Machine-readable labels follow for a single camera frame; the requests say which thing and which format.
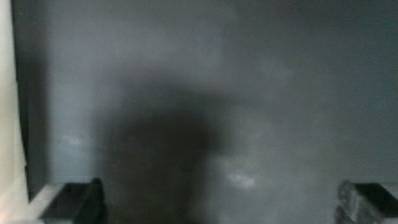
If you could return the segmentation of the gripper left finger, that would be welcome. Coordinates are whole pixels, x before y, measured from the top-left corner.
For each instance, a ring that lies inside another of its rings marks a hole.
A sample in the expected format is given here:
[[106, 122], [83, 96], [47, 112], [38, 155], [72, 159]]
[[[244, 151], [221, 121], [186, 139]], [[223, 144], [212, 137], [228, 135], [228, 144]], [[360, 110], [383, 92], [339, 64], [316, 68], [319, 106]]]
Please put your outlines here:
[[102, 224], [102, 182], [47, 184], [28, 205], [28, 219], [40, 224]]

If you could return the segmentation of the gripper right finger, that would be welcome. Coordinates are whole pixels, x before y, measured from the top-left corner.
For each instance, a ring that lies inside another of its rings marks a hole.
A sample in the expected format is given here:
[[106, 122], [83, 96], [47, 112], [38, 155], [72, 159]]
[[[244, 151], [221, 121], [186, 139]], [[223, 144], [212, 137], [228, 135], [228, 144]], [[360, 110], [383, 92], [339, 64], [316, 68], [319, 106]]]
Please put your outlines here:
[[353, 183], [337, 188], [333, 224], [398, 224], [398, 183]]

